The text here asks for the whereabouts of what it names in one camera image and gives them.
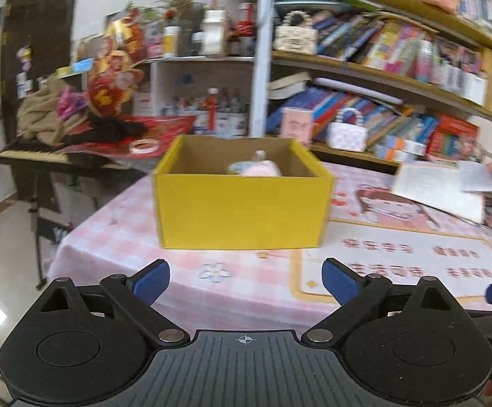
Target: metal screw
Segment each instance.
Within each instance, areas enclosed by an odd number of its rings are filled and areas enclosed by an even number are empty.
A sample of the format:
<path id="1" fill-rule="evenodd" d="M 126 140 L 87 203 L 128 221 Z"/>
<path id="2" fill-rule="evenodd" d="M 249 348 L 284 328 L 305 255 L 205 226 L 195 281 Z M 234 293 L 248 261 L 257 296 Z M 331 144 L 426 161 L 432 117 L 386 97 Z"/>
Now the metal screw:
<path id="1" fill-rule="evenodd" d="M 182 341 L 185 335 L 178 329 L 166 329 L 159 333 L 159 339 L 165 343 L 176 343 Z"/>
<path id="2" fill-rule="evenodd" d="M 306 337 L 314 343 L 326 343 L 333 339 L 333 334 L 326 329 L 314 329 L 309 331 Z"/>

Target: yellow cardboard box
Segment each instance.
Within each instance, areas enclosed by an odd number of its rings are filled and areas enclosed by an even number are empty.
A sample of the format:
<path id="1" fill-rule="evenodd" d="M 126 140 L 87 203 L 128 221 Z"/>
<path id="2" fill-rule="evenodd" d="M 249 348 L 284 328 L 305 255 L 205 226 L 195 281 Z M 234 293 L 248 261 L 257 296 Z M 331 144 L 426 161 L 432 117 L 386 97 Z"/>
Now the yellow cardboard box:
<path id="1" fill-rule="evenodd" d="M 226 174 L 264 150 L 283 177 Z M 296 140 L 179 136 L 153 173 L 161 245 L 170 249 L 316 247 L 333 177 Z"/>

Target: pink plastic bag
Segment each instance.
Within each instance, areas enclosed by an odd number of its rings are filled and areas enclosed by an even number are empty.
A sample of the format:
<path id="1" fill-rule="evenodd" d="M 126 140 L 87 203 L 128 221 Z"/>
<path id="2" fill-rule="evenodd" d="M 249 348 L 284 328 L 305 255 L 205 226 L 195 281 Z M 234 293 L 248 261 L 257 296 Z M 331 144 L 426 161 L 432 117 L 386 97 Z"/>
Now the pink plastic bag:
<path id="1" fill-rule="evenodd" d="M 85 107 L 87 107 L 87 101 L 84 99 L 84 93 L 72 92 L 70 86 L 65 86 L 58 104 L 59 119 L 66 121 Z"/>

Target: crosshair marking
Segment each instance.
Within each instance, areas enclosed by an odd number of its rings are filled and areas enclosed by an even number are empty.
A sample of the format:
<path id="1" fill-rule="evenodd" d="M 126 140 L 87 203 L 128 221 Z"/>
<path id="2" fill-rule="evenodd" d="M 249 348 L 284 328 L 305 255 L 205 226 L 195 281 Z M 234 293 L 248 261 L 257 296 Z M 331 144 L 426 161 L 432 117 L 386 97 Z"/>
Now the crosshair marking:
<path id="1" fill-rule="evenodd" d="M 243 335 L 240 338 L 237 338 L 237 341 L 240 341 L 242 344 L 250 344 L 252 341 L 255 341 L 255 338 Z"/>

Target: brown blanket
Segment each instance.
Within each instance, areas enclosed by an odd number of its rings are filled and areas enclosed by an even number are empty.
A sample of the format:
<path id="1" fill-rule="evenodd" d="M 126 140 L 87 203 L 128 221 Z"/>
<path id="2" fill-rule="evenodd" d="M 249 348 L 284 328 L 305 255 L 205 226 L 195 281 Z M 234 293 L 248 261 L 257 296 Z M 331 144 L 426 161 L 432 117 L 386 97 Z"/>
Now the brown blanket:
<path id="1" fill-rule="evenodd" d="M 65 85 L 63 80 L 51 76 L 44 87 L 25 98 L 17 113 L 19 134 L 53 146 L 86 120 L 85 112 L 75 113 L 66 121 L 59 119 L 56 110 Z"/>

